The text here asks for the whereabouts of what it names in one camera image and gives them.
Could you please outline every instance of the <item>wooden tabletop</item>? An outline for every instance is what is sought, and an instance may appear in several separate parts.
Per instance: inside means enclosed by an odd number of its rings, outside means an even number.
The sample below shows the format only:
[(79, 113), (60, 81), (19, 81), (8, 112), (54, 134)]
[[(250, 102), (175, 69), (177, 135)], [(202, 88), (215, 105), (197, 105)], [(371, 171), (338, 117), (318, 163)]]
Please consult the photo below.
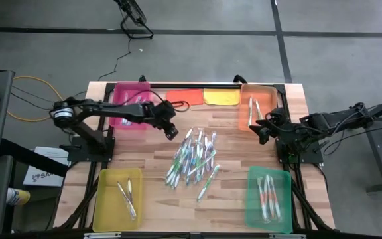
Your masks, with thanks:
[[(102, 100), (106, 83), (90, 82), (86, 98)], [(303, 86), (285, 84), (285, 88), (291, 120), (298, 122), (299, 118), (308, 114)], [(155, 91), (163, 97), (167, 89)], [(239, 131), (237, 115), (237, 106), (192, 106), (172, 119), (179, 131), (173, 141), (166, 139), (164, 133), (156, 129), (146, 130), (144, 136), (142, 132), (115, 131), (115, 152), (109, 168), (138, 167), (143, 172), (143, 219), (140, 231), (262, 232), (246, 227), (244, 222), (247, 172), (250, 166), (271, 169), (282, 169), (282, 166), (277, 161), (274, 141), (259, 145), (259, 138), (254, 133)], [(98, 117), (86, 119), (86, 123), (95, 129), (98, 121)], [(172, 156), (191, 127), (203, 127), (208, 133), (216, 131), (218, 134), (215, 162), (221, 165), (221, 169), (199, 203), (196, 197), (201, 185), (185, 187), (184, 183), (180, 183), (176, 190), (172, 190), (164, 185), (163, 180), (171, 166)], [(64, 223), (82, 200), (89, 168), (89, 163), (78, 163), (67, 172), (54, 226)], [(334, 228), (323, 176), (313, 165), (302, 165), (301, 171), (309, 203), (322, 220)], [(95, 200), (89, 206), (87, 225), (94, 213), (94, 204)], [(298, 221), (302, 225), (303, 218), (297, 200), (296, 207)]]

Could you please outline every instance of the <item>plastic tray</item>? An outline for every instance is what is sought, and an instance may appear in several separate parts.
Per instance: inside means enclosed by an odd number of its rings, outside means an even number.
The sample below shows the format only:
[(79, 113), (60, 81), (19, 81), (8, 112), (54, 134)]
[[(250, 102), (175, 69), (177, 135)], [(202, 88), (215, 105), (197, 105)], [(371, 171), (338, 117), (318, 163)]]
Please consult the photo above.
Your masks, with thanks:
[[(262, 186), (266, 175), (273, 178), (275, 192), (278, 198), (281, 220), (278, 217), (272, 218), (269, 206), (267, 216), (269, 222), (263, 220), (261, 198), (257, 178), (262, 177)], [(273, 232), (291, 233), (291, 175), (282, 170), (266, 169), (262, 167), (250, 167), (247, 181), (247, 196), (245, 199), (245, 223), (248, 227), (270, 230)]]
[[(132, 183), (132, 204), (137, 213), (134, 221), (126, 207), (119, 181), (127, 193), (127, 179)], [(99, 173), (97, 200), (95, 203), (94, 232), (120, 232), (136, 230), (141, 224), (143, 174), (140, 169), (103, 169)]]
[[(256, 86), (251, 84), (243, 84), (241, 87), (241, 101), (239, 103), (239, 130), (251, 131), (251, 129), (248, 126), (250, 116), (250, 97), (258, 101), (263, 119), (265, 119), (265, 114), (269, 113), (277, 107), (277, 89), (271, 86)], [(258, 120), (258, 116), (256, 103), (254, 101), (253, 117), (251, 119), (252, 125), (257, 125), (256, 120)]]
[[(126, 99), (131, 98), (136, 93), (140, 91), (140, 94), (134, 96), (131, 100), (128, 101), (128, 104), (137, 103), (137, 100), (139, 99), (139, 96), (141, 97), (140, 102), (143, 101), (149, 101), (151, 93), (150, 90), (150, 84), (148, 82), (122, 82), (117, 83), (116, 87), (114, 88), (114, 95), (113, 95), (113, 103), (114, 104), (120, 104), (123, 103)], [(114, 127), (115, 129), (146, 129), (147, 124), (141, 123), (132, 123), (131, 125), (124, 125), (122, 124), (123, 118), (110, 118), (109, 124), (111, 127)]]

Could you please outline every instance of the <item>green tray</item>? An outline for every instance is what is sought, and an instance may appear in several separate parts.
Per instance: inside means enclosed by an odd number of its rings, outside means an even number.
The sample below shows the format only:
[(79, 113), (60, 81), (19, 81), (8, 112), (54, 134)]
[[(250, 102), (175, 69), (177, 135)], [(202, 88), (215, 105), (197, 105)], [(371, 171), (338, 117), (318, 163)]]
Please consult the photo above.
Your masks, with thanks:
[[(262, 177), (262, 187), (266, 175), (273, 178), (275, 192), (278, 198), (281, 221), (272, 219), (267, 200), (267, 216), (270, 222), (265, 222), (262, 217), (262, 206), (257, 178)], [(291, 233), (291, 175), (282, 170), (250, 167), (247, 179), (247, 197), (245, 202), (245, 223), (248, 227), (270, 230), (273, 232)]]

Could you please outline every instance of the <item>yellow tray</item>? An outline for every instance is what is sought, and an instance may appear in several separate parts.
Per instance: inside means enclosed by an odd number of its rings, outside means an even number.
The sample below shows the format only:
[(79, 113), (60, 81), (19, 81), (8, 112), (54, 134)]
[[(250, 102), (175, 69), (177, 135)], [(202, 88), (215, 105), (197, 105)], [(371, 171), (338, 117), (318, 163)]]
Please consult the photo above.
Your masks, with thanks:
[[(132, 184), (132, 204), (137, 213), (134, 221), (127, 209), (123, 195), (117, 187), (119, 181), (127, 193), (127, 179)], [(99, 173), (97, 201), (92, 230), (94, 232), (119, 232), (136, 230), (141, 224), (143, 174), (140, 169), (103, 169)]]

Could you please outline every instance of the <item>black cable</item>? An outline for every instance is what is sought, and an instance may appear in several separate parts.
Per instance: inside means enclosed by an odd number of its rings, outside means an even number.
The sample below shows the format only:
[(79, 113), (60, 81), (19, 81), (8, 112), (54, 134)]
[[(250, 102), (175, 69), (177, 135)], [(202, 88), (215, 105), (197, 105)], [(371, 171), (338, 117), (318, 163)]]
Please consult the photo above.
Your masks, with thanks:
[(12, 92), (10, 92), (10, 94), (12, 94), (14, 97), (16, 97), (16, 98), (18, 98), (18, 99), (20, 99), (20, 100), (22, 100), (22, 101), (24, 101), (24, 102), (27, 102), (27, 103), (31, 104), (31, 105), (34, 106), (34, 107), (38, 107), (38, 108), (40, 108), (40, 109), (42, 109), (42, 110), (51, 110), (51, 109), (47, 109), (47, 108), (44, 108), (44, 107), (37, 106), (36, 104), (34, 104), (34, 103), (32, 103), (32, 102), (30, 102), (30, 101), (28, 101), (28, 100), (25, 100), (25, 99), (23, 99), (22, 97), (20, 97), (20, 96), (14, 94), (14, 93), (12, 93)]
[(321, 172), (322, 176), (324, 177), (326, 192), (329, 193), (329, 191), (328, 191), (328, 181), (326, 180), (326, 176), (325, 176), (324, 171), (321, 169), (321, 167), (319, 167), (319, 165), (317, 165), (315, 163), (313, 163), (313, 166), (317, 167), (319, 169), (319, 172)]
[(279, 130), (279, 131), (282, 131), (282, 132), (294, 132), (298, 129), (310, 129), (312, 131), (315, 131), (316, 133), (320, 133), (320, 134), (325, 134), (325, 132), (322, 132), (318, 129), (315, 129), (315, 128), (312, 128), (312, 127), (306, 127), (306, 126), (299, 126), (295, 129), (281, 129), (280, 127), (276, 126), (274, 123), (272, 123), (271, 121), (268, 120), (267, 116), (269, 116), (270, 113), (267, 113), (265, 114), (265, 119), (266, 119), (266, 122), (268, 122), (272, 127), (274, 127), (275, 129)]
[[(185, 112), (185, 111), (190, 109), (190, 103), (186, 102), (185, 100), (180, 100), (180, 101), (171, 102), (171, 103), (173, 105), (174, 111), (176, 111), (176, 112)], [(185, 106), (185, 105), (186, 105), (185, 110), (177, 110), (177, 109), (175, 109), (175, 108), (179, 108), (179, 107), (182, 107), (182, 106)]]
[(337, 151), (338, 147), (340, 146), (340, 144), (342, 144), (342, 140), (343, 140), (343, 139), (344, 139), (344, 130), (343, 130), (343, 133), (342, 133), (342, 137), (341, 137), (340, 140), (338, 141), (337, 146), (336, 146), (331, 152), (329, 152), (329, 153), (325, 153), (325, 150), (324, 150), (324, 155), (325, 155), (325, 156), (329, 156), (329, 155), (335, 153), (335, 152)]
[(80, 94), (83, 94), (83, 93), (86, 93), (86, 90), (84, 90), (83, 92), (79, 92), (79, 93), (77, 93), (77, 94), (74, 94), (73, 97), (75, 97), (75, 96), (79, 96)]
[(352, 118), (352, 117), (355, 116), (356, 114), (361, 113), (361, 110), (363, 110), (363, 109), (365, 108), (365, 104), (364, 104), (364, 103), (360, 103), (360, 104), (362, 104), (362, 109), (360, 109), (358, 112), (355, 112), (355, 113), (351, 114), (351, 115), (348, 116), (346, 119), (344, 119), (343, 121), (341, 121), (340, 123), (338, 123), (338, 124), (336, 125), (336, 128), (334, 129), (334, 132), (332, 132), (330, 136), (332, 136), (333, 134), (337, 133), (337, 130), (340, 128), (340, 126), (343, 125), (343, 123), (345, 123), (346, 121), (348, 121), (350, 118)]
[(379, 105), (381, 105), (381, 104), (376, 104), (376, 105), (374, 105), (374, 106), (371, 106), (371, 107), (367, 108), (367, 110), (370, 110), (370, 109), (372, 109), (372, 108), (375, 108), (375, 107), (377, 107), (377, 106), (379, 106)]
[(100, 76), (100, 77), (98, 78), (98, 81), (100, 81), (103, 77), (109, 76), (109, 75), (111, 75), (111, 74), (117, 72), (116, 69), (117, 69), (117, 65), (119, 64), (119, 60), (122, 59), (123, 57), (125, 57), (125, 56), (127, 56), (127, 55), (129, 55), (129, 54), (132, 53), (132, 52), (131, 52), (131, 41), (132, 41), (132, 39), (129, 39), (129, 42), (127, 43), (127, 53), (124, 54), (123, 56), (120, 56), (119, 58), (116, 59), (116, 64), (114, 65), (114, 69), (113, 69), (113, 71), (112, 71), (112, 72), (109, 72), (109, 73), (107, 73), (107, 74), (104, 74), (104, 75), (102, 75), (102, 76)]
[(339, 142), (341, 142), (341, 141), (343, 141), (343, 140), (345, 140), (345, 139), (351, 138), (351, 137), (355, 137), (355, 136), (358, 136), (358, 135), (361, 135), (361, 134), (364, 134), (364, 133), (368, 133), (368, 132), (372, 132), (372, 131), (377, 131), (377, 130), (382, 130), (382, 128), (367, 130), (367, 131), (365, 131), (365, 132), (357, 133), (357, 134), (354, 134), (354, 135), (350, 135), (350, 136), (344, 137), (344, 138), (342, 138), (342, 139), (340, 139), (340, 140), (337, 140), (337, 141), (331, 143), (329, 146), (327, 146), (327, 148), (324, 149), (323, 154), (324, 154), (324, 155), (330, 155), (330, 153), (329, 153), (329, 154), (325, 154), (325, 152), (326, 152), (331, 146), (335, 145), (336, 143), (339, 143)]
[[(72, 162), (67, 170), (71, 169), (76, 163), (78, 163), (78, 162)], [(63, 191), (63, 187), (60, 187), (60, 192), (58, 192), (58, 195), (57, 195), (57, 197), (56, 197), (56, 202), (55, 202), (54, 208), (52, 209), (52, 214), (51, 214), (50, 220), (48, 221), (48, 223), (47, 223), (46, 226), (45, 226), (45, 230), (48, 230), (48, 229), (49, 229), (49, 227), (50, 227), (50, 225), (51, 225), (51, 222), (52, 222), (52, 219), (53, 219), (53, 218), (55, 217), (55, 215), (56, 215), (56, 209), (57, 209), (57, 205), (58, 205), (58, 203), (60, 203), (60, 198), (61, 198), (61, 193), (62, 193), (62, 191)]]
[(26, 90), (22, 90), (22, 89), (20, 89), (20, 88), (18, 88), (18, 87), (16, 87), (16, 86), (11, 86), (11, 87), (14, 88), (14, 89), (18, 89), (18, 90), (20, 90), (21, 92), (26, 93), (26, 94), (28, 94), (28, 95), (34, 96), (34, 97), (36, 97), (36, 98), (38, 98), (38, 99), (44, 100), (44, 101), (46, 101), (46, 102), (54, 103), (54, 101), (52, 101), (52, 100), (47, 100), (47, 99), (45, 99), (45, 98), (42, 98), (42, 97), (40, 97), (40, 96), (37, 96), (37, 95), (32, 94), (32, 93), (30, 93), (30, 92), (27, 92)]
[(74, 136), (74, 133), (73, 132), (67, 132), (64, 129), (61, 129), (61, 131), (63, 131), (63, 133), (65, 133), (69, 136), (69, 142), (70, 142), (70, 144), (72, 144), (72, 137)]

